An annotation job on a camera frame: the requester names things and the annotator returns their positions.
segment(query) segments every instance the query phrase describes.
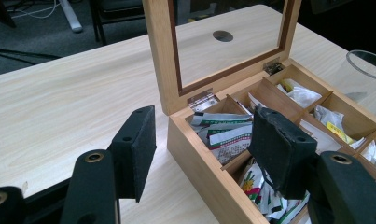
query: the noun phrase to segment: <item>wooden tea box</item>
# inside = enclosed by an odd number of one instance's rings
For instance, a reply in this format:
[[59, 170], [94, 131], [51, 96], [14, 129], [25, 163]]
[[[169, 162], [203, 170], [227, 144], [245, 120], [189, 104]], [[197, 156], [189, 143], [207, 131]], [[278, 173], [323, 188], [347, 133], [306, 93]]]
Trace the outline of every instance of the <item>wooden tea box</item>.
[[[251, 155], [245, 151], [222, 165], [189, 124], [195, 111], [246, 113], [236, 101], [249, 107], [248, 93], [296, 125], [305, 120], [327, 133], [376, 179], [376, 166], [361, 155], [376, 141], [376, 117], [288, 58], [300, 0], [285, 0], [278, 10], [255, 5], [179, 26], [174, 1], [143, 2], [162, 109], [170, 116], [168, 149], [219, 222], [268, 223], [238, 183]], [[321, 98], [302, 108], [277, 89], [286, 78]], [[365, 137], [364, 143], [353, 149], [332, 133], [313, 117], [317, 105], [344, 114], [345, 133]]]

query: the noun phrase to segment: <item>wooden table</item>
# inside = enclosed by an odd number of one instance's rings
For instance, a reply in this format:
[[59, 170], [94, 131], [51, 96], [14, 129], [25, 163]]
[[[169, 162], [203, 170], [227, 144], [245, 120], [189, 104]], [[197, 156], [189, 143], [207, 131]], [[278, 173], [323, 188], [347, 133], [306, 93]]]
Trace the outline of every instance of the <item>wooden table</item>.
[[[290, 56], [331, 83], [346, 52], [299, 25]], [[146, 105], [158, 148], [141, 202], [120, 201], [122, 223], [217, 223], [167, 151], [147, 35], [0, 75], [0, 187], [30, 196], [70, 177], [79, 155], [107, 148]]]

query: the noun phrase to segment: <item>tea bag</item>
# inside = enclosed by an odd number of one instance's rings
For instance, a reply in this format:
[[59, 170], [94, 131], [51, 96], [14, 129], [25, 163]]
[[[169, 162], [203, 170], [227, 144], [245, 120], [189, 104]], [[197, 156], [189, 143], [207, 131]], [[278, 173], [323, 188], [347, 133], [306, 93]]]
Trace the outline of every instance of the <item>tea bag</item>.
[[321, 105], [318, 105], [315, 107], [314, 116], [347, 144], [351, 145], [355, 142], [355, 140], [348, 136], [342, 128], [342, 118], [344, 117], [342, 113], [330, 111]]
[[322, 97], [321, 94], [301, 86], [298, 82], [290, 78], [281, 80], [281, 84], [279, 85], [281, 85], [282, 89], [289, 98], [303, 108], [307, 108], [313, 102]]

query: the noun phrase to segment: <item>office chair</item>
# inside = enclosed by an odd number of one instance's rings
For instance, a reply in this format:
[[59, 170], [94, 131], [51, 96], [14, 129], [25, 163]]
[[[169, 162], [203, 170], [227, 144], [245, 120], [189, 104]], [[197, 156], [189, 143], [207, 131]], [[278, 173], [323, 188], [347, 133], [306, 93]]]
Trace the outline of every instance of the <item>office chair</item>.
[[104, 24], [139, 20], [145, 17], [142, 0], [89, 0], [95, 40], [106, 45]]

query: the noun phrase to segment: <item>gray floor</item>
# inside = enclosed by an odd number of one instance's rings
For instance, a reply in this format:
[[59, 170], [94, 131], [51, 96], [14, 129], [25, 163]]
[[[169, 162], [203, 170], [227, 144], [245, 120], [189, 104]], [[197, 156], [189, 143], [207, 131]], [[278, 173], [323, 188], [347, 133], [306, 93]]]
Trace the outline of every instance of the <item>gray floor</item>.
[[[69, 56], [89, 49], [102, 46], [96, 42], [91, 22], [91, 13], [88, 0], [72, 3], [72, 8], [83, 27], [83, 32], [73, 33], [60, 6], [46, 19], [37, 19], [30, 16], [14, 18], [16, 28], [10, 28], [0, 23], [0, 49], [11, 49], [24, 52], [50, 54], [60, 57]], [[41, 5], [27, 9], [36, 11], [52, 5]], [[35, 14], [46, 16], [51, 10]], [[128, 38], [146, 34], [145, 20], [125, 21], [104, 26], [108, 44], [116, 43]], [[24, 60], [43, 63], [48, 60], [32, 57], [19, 57]], [[0, 74], [15, 71], [27, 66], [22, 63], [0, 57]]]

